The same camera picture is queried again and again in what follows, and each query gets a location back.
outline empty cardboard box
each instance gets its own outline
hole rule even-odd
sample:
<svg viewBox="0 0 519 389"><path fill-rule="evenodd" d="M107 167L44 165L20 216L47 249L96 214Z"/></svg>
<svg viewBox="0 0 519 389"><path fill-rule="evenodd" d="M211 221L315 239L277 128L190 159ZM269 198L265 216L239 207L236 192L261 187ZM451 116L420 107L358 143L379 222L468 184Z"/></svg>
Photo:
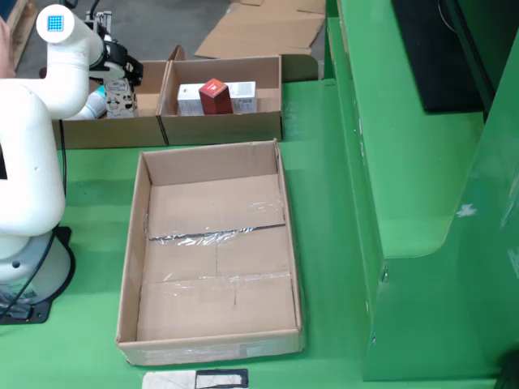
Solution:
<svg viewBox="0 0 519 389"><path fill-rule="evenodd" d="M182 47L176 46L166 61L142 61L143 81L135 87L139 107L138 118L108 119L105 113L97 120L64 120L66 148L166 146L167 139L157 117L159 97L170 61L183 57ZM92 81L90 92L98 87L99 84ZM58 122L54 122L53 125L56 144L60 148Z"/></svg>
<svg viewBox="0 0 519 389"><path fill-rule="evenodd" d="M256 82L257 112L180 116L178 89L183 83ZM214 144L282 139L281 56L173 61L167 70L159 114L169 144Z"/></svg>
<svg viewBox="0 0 519 389"><path fill-rule="evenodd" d="M134 365L302 350L276 141L141 153L116 343Z"/></svg>

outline small red box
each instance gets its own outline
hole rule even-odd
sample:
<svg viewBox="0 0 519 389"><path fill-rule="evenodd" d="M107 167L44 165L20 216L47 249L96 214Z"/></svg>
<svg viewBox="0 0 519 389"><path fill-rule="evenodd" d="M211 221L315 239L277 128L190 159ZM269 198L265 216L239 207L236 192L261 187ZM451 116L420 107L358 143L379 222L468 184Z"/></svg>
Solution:
<svg viewBox="0 0 519 389"><path fill-rule="evenodd" d="M222 115L233 112L229 87L217 79L211 79L200 88L200 100L206 115Z"/></svg>

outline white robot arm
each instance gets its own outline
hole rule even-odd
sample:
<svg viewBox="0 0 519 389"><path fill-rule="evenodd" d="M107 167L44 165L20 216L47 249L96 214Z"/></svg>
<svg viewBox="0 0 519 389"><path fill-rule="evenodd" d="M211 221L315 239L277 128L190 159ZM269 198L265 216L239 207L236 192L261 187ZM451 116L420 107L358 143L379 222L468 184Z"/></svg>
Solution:
<svg viewBox="0 0 519 389"><path fill-rule="evenodd" d="M64 6L45 8L36 29L48 43L45 79L0 80L0 144L8 180L0 180L0 259L62 218L65 197L51 119L78 113L88 98L88 71L103 58L103 40Z"/></svg>
<svg viewBox="0 0 519 389"><path fill-rule="evenodd" d="M65 6L46 7L36 21L47 42L46 77L0 79L7 173L0 179L0 322L15 303L29 306L26 319L31 305L54 298L73 273L71 253L51 233L65 210L52 120L84 107L89 77L134 85L142 79L142 65L112 40L109 23L102 25L105 14L111 18L99 13L84 22Z"/></svg>

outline white box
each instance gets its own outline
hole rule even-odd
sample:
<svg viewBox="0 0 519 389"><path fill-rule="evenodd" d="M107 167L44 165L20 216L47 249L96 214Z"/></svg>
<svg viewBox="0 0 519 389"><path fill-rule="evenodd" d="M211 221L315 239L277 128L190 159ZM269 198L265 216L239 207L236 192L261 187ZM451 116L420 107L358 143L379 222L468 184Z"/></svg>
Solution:
<svg viewBox="0 0 519 389"><path fill-rule="evenodd" d="M224 83L229 87L233 113L256 113L256 82ZM203 83L183 83L178 89L178 109L182 116L203 116L199 90Z"/></svg>
<svg viewBox="0 0 519 389"><path fill-rule="evenodd" d="M105 99L108 119L139 117L137 95L127 79L105 83Z"/></svg>

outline concrete floor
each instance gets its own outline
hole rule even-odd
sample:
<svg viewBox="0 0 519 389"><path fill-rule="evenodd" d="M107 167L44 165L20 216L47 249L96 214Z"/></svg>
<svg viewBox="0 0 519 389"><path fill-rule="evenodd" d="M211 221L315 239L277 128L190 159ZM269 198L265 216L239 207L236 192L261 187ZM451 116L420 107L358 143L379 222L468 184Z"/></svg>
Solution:
<svg viewBox="0 0 519 389"><path fill-rule="evenodd" d="M58 0L36 0L39 9ZM84 19L92 0L79 0L74 12ZM110 10L112 35L128 53L139 60L167 59L176 44L186 50L188 58L225 14L229 0L100 0L98 11ZM324 28L312 48L312 55L324 63ZM24 55L18 65L17 76L36 78L45 66L45 45L32 30Z"/></svg>

